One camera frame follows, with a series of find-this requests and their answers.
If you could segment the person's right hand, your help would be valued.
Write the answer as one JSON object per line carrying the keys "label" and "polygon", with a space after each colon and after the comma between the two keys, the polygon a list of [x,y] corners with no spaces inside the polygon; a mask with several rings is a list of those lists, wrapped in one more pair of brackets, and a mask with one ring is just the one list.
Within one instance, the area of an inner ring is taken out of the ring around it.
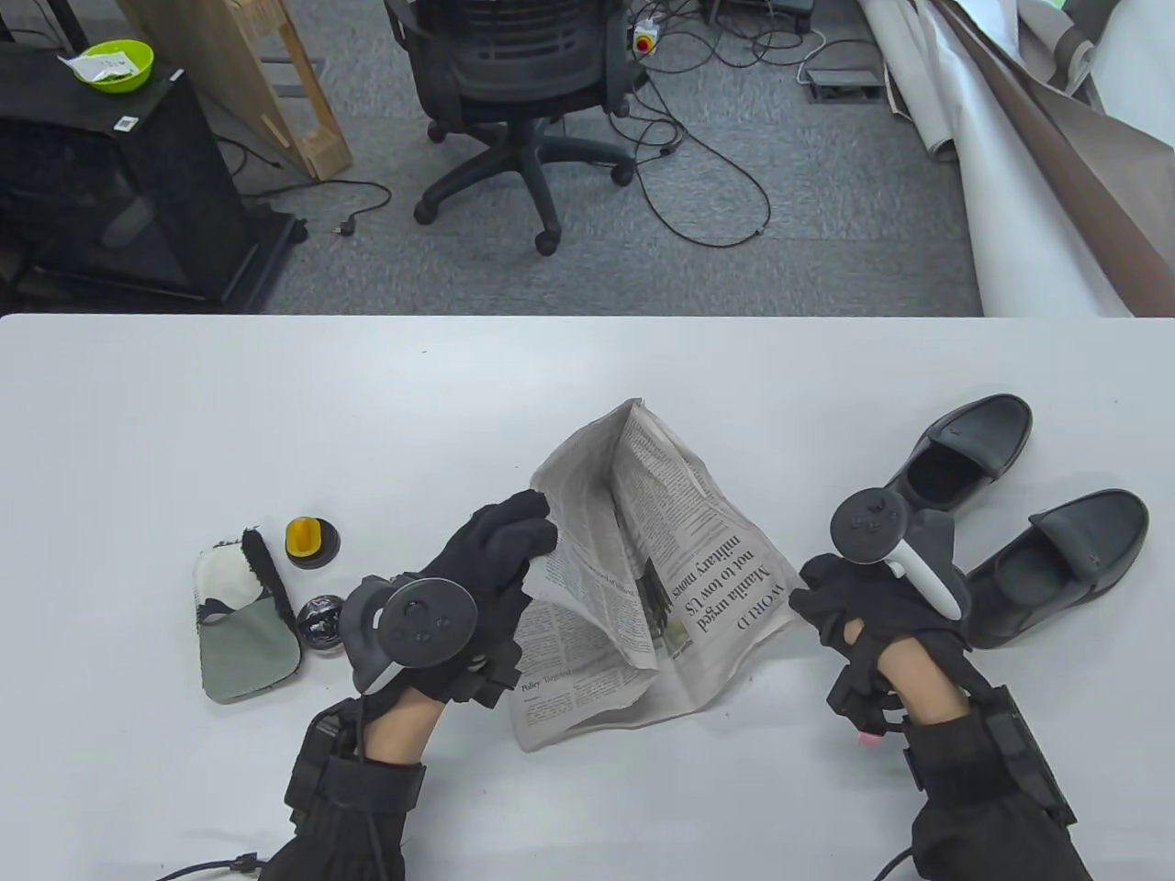
{"label": "person's right hand", "polygon": [[860,565],[839,554],[818,554],[805,563],[800,578],[804,584],[790,593],[788,607],[817,630],[822,646],[846,659],[827,704],[861,733],[882,737],[898,731],[886,714],[904,704],[878,667],[894,643],[920,643],[958,684],[975,682],[960,626],[936,613],[884,563]]}

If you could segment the person's left hand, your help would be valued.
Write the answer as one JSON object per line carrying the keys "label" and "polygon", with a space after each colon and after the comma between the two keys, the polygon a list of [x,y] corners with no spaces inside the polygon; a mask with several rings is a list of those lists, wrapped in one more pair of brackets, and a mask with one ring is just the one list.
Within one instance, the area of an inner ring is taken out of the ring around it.
{"label": "person's left hand", "polygon": [[558,529],[540,491],[528,487],[481,507],[419,571],[458,584],[474,597],[474,637],[452,659],[396,675],[400,691],[414,688],[439,702],[475,701],[494,708],[521,679],[523,651],[516,641],[521,616],[532,599],[523,581],[533,559],[553,552]]}

